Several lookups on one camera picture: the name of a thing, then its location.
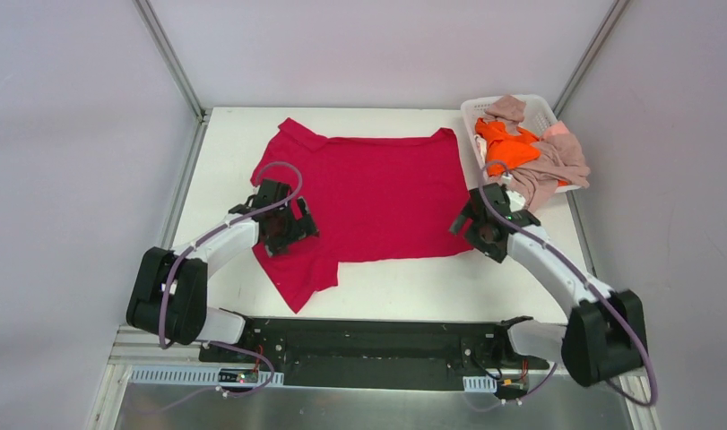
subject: red t-shirt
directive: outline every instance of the red t-shirt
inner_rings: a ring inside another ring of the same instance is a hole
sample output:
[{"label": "red t-shirt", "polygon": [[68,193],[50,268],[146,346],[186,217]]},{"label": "red t-shirt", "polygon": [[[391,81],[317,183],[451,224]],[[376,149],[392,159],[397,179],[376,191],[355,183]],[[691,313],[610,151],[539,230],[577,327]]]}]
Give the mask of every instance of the red t-shirt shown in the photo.
[{"label": "red t-shirt", "polygon": [[[320,237],[269,257],[253,250],[295,313],[315,291],[337,285],[340,262],[455,255],[471,249],[448,229],[466,204],[458,144],[452,130],[429,137],[359,138],[315,134],[287,118],[255,168],[287,161],[302,173],[303,196]],[[297,186],[288,168],[264,178]]]}]

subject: tabletop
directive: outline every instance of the tabletop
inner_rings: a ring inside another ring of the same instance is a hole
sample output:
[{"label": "tabletop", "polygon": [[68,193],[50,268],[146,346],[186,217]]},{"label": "tabletop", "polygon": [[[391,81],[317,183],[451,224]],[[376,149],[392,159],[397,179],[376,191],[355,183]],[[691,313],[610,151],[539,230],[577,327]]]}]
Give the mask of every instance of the tabletop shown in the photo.
[{"label": "tabletop", "polygon": [[[466,185],[477,184],[478,166],[458,110],[217,107],[196,161],[176,245],[214,226],[253,192],[252,171],[287,117],[329,137],[430,136],[440,127],[451,128]],[[552,242],[584,267],[566,196],[556,194],[535,215]],[[546,323],[566,322],[548,291],[519,263],[508,258],[499,264],[475,250],[441,258],[341,263],[339,286],[316,292],[298,314],[247,251],[210,278],[208,304],[256,317],[494,322],[530,315]]]}]

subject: orange cloth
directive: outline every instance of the orange cloth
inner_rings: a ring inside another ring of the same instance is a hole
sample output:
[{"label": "orange cloth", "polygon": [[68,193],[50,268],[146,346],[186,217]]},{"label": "orange cloth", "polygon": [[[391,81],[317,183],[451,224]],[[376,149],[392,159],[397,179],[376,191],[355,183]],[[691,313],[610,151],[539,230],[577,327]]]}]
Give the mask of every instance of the orange cloth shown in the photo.
[{"label": "orange cloth", "polygon": [[[518,127],[519,135],[513,136],[506,131],[506,125],[500,121],[486,123],[484,119],[477,119],[476,132],[487,141],[486,162],[493,159],[503,161],[508,168],[514,169],[528,161],[537,159],[540,150],[534,148],[532,143],[539,139],[532,132]],[[496,164],[487,169],[490,176],[497,176],[503,173],[503,167]]]}]

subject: white wall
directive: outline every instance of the white wall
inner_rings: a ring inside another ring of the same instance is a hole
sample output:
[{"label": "white wall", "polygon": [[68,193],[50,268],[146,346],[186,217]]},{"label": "white wall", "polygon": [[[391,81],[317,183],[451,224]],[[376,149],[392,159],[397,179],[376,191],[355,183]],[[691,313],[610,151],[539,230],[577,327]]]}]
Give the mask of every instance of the white wall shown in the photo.
[{"label": "white wall", "polygon": [[213,106],[458,108],[554,103],[611,0],[154,0]]},{"label": "white wall", "polygon": [[0,2],[0,429],[86,425],[193,130],[132,2]]},{"label": "white wall", "polygon": [[598,275],[644,301],[663,428],[727,428],[727,0],[633,2],[564,119]]}]

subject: white plastic basket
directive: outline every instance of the white plastic basket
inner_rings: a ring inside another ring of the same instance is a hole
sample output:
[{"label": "white plastic basket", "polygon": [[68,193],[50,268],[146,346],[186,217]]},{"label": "white plastic basket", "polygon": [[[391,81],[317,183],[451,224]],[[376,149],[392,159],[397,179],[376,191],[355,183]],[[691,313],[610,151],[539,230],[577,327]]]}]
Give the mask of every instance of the white plastic basket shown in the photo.
[{"label": "white plastic basket", "polygon": [[[484,110],[498,101],[500,97],[502,96],[466,100],[461,104],[463,123],[466,125],[466,132],[468,132],[468,134],[472,137],[472,149],[474,150],[474,155],[477,157],[477,162],[479,163],[480,168],[484,167],[486,164],[485,158],[487,157],[487,143],[476,134],[474,126],[477,124],[477,119],[484,115]],[[527,104],[524,109],[524,122],[521,123],[522,128],[540,136],[542,132],[558,121],[556,116],[553,115],[553,110],[544,98],[534,94],[514,94],[514,97]],[[488,179],[489,177],[485,171],[484,180],[487,181]],[[556,190],[556,193],[564,193],[578,188],[580,188],[579,185],[560,186]]]}]

